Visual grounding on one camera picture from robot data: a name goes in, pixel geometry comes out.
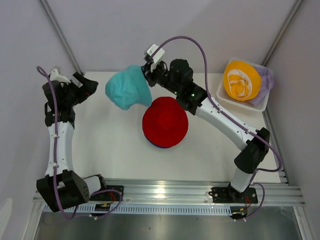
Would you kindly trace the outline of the blue bucket hat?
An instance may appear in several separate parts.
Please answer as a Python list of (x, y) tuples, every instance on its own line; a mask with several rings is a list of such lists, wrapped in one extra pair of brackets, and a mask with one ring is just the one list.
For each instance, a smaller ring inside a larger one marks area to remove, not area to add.
[(160, 149), (169, 149), (176, 145), (175, 142), (168, 138), (166, 135), (145, 134), (144, 137), (147, 139), (149, 143)]

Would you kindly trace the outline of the teal bucket hat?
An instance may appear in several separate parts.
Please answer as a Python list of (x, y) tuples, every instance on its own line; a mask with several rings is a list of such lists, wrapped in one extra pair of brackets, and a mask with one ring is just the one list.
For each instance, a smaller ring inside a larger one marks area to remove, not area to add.
[(112, 76), (105, 85), (105, 95), (125, 111), (135, 104), (150, 107), (153, 101), (142, 67), (138, 65), (131, 65)]

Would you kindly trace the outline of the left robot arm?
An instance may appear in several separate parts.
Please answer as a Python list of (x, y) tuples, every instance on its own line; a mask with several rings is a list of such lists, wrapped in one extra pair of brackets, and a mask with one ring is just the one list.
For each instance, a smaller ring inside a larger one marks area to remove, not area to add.
[(78, 72), (73, 77), (80, 82), (61, 75), (57, 68), (46, 73), (42, 86), (47, 102), (44, 105), (45, 125), (50, 138), (49, 159), (44, 178), (36, 181), (36, 189), (49, 207), (56, 213), (85, 204), (93, 196), (96, 200), (107, 197), (108, 187), (100, 174), (80, 177), (73, 168), (72, 141), (75, 132), (74, 107), (93, 95), (98, 82), (85, 78)]

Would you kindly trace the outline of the red bucket hat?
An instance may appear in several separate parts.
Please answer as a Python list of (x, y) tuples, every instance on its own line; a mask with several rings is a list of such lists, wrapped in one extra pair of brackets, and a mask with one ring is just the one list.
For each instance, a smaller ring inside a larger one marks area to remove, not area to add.
[(155, 99), (142, 118), (144, 135), (167, 136), (178, 145), (187, 135), (189, 120), (185, 110), (169, 96)]

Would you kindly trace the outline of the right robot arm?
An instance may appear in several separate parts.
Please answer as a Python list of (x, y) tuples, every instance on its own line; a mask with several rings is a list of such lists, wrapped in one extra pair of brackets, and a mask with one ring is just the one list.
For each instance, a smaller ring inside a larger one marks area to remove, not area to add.
[(227, 186), (222, 202), (241, 201), (249, 189), (259, 164), (269, 152), (270, 132), (266, 128), (250, 130), (244, 122), (219, 106), (207, 91), (194, 83), (193, 70), (187, 60), (175, 59), (170, 65), (145, 59), (142, 73), (149, 86), (160, 85), (175, 95), (177, 103), (187, 112), (213, 125), (240, 150), (234, 159), (236, 170)]

